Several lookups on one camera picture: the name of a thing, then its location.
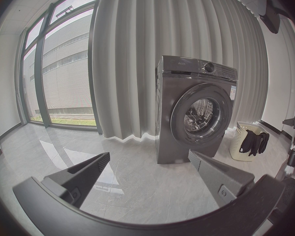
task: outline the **grass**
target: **grass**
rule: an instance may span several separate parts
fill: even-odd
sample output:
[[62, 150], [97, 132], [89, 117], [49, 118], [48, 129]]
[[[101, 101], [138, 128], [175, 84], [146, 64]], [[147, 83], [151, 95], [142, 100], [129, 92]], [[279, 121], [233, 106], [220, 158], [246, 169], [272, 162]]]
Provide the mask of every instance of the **grass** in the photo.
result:
[[[41, 116], [31, 117], [33, 121], [43, 121]], [[74, 120], [74, 119], [60, 119], [60, 118], [51, 118], [52, 123], [59, 124], [69, 124], [69, 125], [86, 125], [86, 126], [96, 126], [95, 120]]]

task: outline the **sky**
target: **sky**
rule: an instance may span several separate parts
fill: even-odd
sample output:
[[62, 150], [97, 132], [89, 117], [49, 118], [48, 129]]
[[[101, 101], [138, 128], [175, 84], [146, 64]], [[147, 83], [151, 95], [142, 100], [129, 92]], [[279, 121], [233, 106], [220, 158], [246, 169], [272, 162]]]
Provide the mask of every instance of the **sky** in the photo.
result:
[[[73, 6], [73, 9], [76, 9], [78, 8], [79, 6], [81, 5], [84, 5], [88, 2], [91, 2], [91, 1], [94, 1], [94, 0], [65, 0], [63, 1], [61, 4], [59, 4], [56, 8], [55, 8], [55, 11], [53, 13], [53, 16], [51, 18], [51, 23], [53, 23], [54, 21], [57, 20], [57, 17], [56, 15], [64, 10], [65, 8], [69, 7], [70, 5]], [[87, 15], [90, 15], [93, 13], [93, 9], [91, 10], [88, 10], [86, 12], [83, 12], [67, 21], [65, 21], [64, 23], [62, 23], [61, 25], [57, 26], [55, 29], [51, 30], [48, 34], [46, 34], [46, 38], [49, 37], [50, 35], [54, 34], [56, 31], [60, 30], [61, 28], [63, 28], [64, 26], [80, 19], [80, 18], [83, 18]], [[33, 27], [33, 29], [30, 31], [30, 33], [28, 34], [28, 37], [27, 37], [27, 41], [26, 41], [26, 45], [25, 45], [25, 48], [27, 48], [30, 43], [38, 36], [39, 34], [39, 30], [40, 30], [40, 27], [41, 27], [41, 24], [43, 23], [43, 18]]]

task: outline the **window frame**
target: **window frame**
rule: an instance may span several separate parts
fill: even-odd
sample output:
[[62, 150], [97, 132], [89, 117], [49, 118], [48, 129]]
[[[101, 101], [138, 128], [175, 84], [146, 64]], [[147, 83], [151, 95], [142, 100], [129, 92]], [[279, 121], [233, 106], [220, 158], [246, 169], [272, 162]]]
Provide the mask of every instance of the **window frame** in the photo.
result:
[[[74, 130], [90, 130], [90, 131], [98, 131], [99, 134], [102, 134], [102, 128], [99, 123], [97, 109], [96, 109], [96, 103], [95, 103], [95, 95], [94, 95], [94, 86], [93, 86], [93, 75], [92, 75], [92, 65], [91, 62], [91, 55], [90, 50], [87, 50], [86, 57], [88, 59], [88, 75], [89, 75], [89, 82], [92, 82], [89, 84], [90, 86], [90, 94], [91, 94], [91, 102], [92, 102], [92, 108], [94, 113], [94, 118], [96, 122], [96, 126], [84, 126], [84, 125], [66, 125], [66, 124], [56, 124], [51, 123], [50, 116], [48, 113], [46, 100], [44, 96], [44, 90], [42, 85], [42, 59], [43, 59], [43, 44], [44, 39], [47, 33], [49, 33], [51, 30], [55, 29], [57, 26], [62, 24], [63, 22], [69, 20], [70, 18], [73, 18], [77, 16], [78, 14], [81, 14], [87, 10], [90, 10], [93, 8], [93, 14], [91, 17], [91, 26], [89, 31], [89, 41], [88, 41], [88, 48], [90, 48], [90, 43], [92, 47], [93, 42], [93, 30], [94, 30], [94, 22], [95, 22], [95, 16], [97, 12], [97, 7], [99, 0], [94, 0], [89, 3], [86, 3], [80, 7], [77, 7], [76, 9], [70, 11], [69, 13], [64, 14], [62, 17], [58, 18], [56, 21], [54, 21], [52, 24], [49, 24], [51, 21], [51, 17], [55, 11], [56, 6], [61, 4], [65, 0], [58, 0], [56, 3], [51, 3], [48, 7], [48, 9], [33, 23], [31, 27], [29, 27], [26, 30], [25, 38], [23, 41], [22, 51], [21, 51], [21, 59], [20, 59], [20, 77], [19, 77], [19, 87], [20, 87], [20, 96], [21, 96], [21, 104], [22, 108], [25, 114], [25, 119], [27, 123], [32, 124], [38, 124], [38, 125], [44, 125], [47, 127], [55, 127], [55, 128], [65, 128], [65, 129], [74, 129]], [[29, 44], [27, 48], [26, 42], [29, 35], [29, 32], [34, 28], [34, 26], [43, 18], [43, 23], [40, 27], [38, 36]], [[28, 51], [36, 44], [36, 50], [35, 50], [35, 61], [34, 61], [34, 82], [35, 82], [35, 91], [36, 91], [36, 97], [37, 102], [39, 106], [39, 112], [41, 114], [43, 122], [33, 121], [29, 117], [29, 113], [26, 107], [26, 101], [25, 101], [25, 94], [24, 94], [24, 88], [23, 88], [23, 61], [24, 56], [28, 53]]]

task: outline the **laundry basket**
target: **laundry basket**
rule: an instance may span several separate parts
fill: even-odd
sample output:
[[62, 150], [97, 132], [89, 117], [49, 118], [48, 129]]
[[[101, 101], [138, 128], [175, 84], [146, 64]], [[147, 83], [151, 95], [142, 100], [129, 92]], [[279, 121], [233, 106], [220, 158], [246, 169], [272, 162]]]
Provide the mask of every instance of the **laundry basket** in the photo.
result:
[[246, 131], [247, 129], [251, 130], [256, 135], [260, 135], [262, 132], [268, 133], [267, 131], [264, 130], [264, 128], [262, 128], [258, 124], [245, 123], [245, 122], [238, 121], [235, 135], [229, 146], [229, 152], [231, 153], [232, 158], [235, 160], [253, 161], [255, 159], [254, 155], [248, 156], [250, 151], [248, 151], [247, 153], [239, 152], [240, 147], [248, 134], [248, 132]]

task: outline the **white wall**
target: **white wall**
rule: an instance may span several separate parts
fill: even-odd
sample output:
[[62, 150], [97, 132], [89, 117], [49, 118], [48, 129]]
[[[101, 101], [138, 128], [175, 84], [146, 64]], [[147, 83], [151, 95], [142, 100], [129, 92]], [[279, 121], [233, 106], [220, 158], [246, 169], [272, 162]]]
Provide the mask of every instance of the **white wall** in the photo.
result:
[[282, 124], [295, 115], [295, 32], [287, 19], [281, 20], [278, 34], [271, 33], [258, 19], [266, 42], [269, 87], [262, 120], [291, 136], [295, 130]]
[[14, 87], [18, 35], [0, 35], [0, 136], [20, 123]]

